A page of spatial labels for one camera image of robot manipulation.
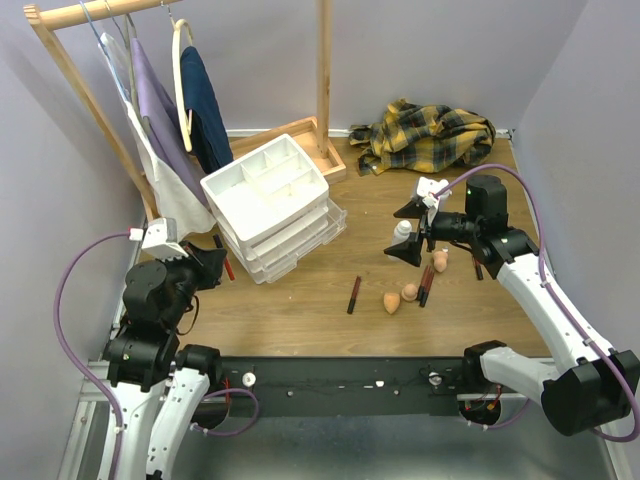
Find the short white bottle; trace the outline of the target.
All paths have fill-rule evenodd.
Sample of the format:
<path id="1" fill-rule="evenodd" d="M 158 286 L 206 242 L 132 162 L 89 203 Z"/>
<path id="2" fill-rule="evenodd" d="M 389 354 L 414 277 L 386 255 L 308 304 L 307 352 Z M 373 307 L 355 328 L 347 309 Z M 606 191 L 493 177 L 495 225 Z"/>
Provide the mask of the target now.
<path id="1" fill-rule="evenodd" d="M 391 245 L 401 244 L 409 239 L 412 233 L 412 224 L 409 220 L 401 220 L 394 228 Z"/>

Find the red lip gloss pair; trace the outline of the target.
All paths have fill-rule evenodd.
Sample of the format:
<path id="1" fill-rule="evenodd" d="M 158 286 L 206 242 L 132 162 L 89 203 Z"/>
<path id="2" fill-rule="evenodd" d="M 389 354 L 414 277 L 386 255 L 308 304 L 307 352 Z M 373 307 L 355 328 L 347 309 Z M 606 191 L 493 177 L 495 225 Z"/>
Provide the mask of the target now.
<path id="1" fill-rule="evenodd" d="M 420 286 L 418 289 L 418 296 L 417 296 L 417 301 L 419 302 L 419 306 L 421 308 L 424 308 L 426 305 L 430 286 L 434 278 L 434 274 L 435 274 L 435 270 L 431 265 L 428 265 L 423 272 L 423 276 L 420 282 Z"/>

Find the white drawer organizer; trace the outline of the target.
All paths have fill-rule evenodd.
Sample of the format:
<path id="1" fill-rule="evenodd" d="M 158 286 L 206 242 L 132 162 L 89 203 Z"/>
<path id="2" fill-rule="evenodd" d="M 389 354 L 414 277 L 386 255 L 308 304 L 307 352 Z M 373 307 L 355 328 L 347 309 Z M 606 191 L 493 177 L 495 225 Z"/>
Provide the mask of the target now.
<path id="1" fill-rule="evenodd" d="M 310 156 L 282 134 L 200 181 L 222 237 L 257 284 L 273 283 L 346 228 Z"/>

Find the red lip gloss tube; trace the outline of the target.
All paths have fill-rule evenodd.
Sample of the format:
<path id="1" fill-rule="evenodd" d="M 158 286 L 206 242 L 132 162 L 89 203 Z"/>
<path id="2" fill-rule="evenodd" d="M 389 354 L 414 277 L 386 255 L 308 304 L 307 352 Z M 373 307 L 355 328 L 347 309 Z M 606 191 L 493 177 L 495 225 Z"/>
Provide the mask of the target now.
<path id="1" fill-rule="evenodd" d="M 353 288 L 352 288 L 352 291 L 351 291 L 349 303 L 348 303 L 348 306 L 347 306 L 347 310 L 346 310 L 346 313 L 349 314 L 349 315 L 353 314 L 353 312 L 354 312 L 356 301 L 357 301 L 357 297 L 358 297 L 359 290 L 360 290 L 361 281 L 362 281 L 362 277 L 360 275 L 356 276 L 355 281 L 354 281 L 354 285 L 353 285 Z"/>

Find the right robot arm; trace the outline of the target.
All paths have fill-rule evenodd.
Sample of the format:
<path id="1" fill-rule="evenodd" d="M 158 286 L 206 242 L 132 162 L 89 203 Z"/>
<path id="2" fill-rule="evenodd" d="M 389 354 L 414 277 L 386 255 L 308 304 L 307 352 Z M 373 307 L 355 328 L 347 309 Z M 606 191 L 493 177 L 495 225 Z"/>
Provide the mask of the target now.
<path id="1" fill-rule="evenodd" d="M 602 337 L 557 284 L 543 247 L 510 226 L 507 190 L 494 175 L 465 174 L 465 209 L 446 212 L 451 193 L 446 180 L 417 180 L 409 202 L 395 217 L 418 226 L 385 249 L 385 254 L 415 267 L 422 251 L 439 241 L 469 251 L 520 305 L 544 340 L 553 365 L 516 353 L 500 341 L 465 350 L 460 379 L 469 390 L 502 386 L 538 404 L 549 423 L 572 436 L 604 424 L 639 416 L 636 389 L 639 359 Z"/>

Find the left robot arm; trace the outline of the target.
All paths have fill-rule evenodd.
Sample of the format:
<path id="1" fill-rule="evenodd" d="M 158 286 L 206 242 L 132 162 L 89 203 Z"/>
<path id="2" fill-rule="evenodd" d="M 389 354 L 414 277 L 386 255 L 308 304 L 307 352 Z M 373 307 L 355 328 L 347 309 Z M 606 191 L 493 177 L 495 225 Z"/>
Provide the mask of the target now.
<path id="1" fill-rule="evenodd" d="M 118 479 L 170 478 L 197 406 L 221 385 L 219 351 L 181 348 L 178 324 L 198 291 L 219 284 L 227 253 L 183 246 L 184 256 L 144 261 L 125 277 L 125 315 L 106 350 Z"/>

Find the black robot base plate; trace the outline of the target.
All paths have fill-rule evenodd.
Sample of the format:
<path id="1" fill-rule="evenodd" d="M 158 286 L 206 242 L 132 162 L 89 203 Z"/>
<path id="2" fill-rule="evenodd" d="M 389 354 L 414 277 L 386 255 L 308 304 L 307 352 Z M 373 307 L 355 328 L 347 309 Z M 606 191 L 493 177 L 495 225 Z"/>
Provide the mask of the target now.
<path id="1" fill-rule="evenodd" d="M 222 386 L 245 388 L 259 416 L 459 415 L 498 422 L 507 390 L 465 382 L 460 357 L 232 357 Z"/>

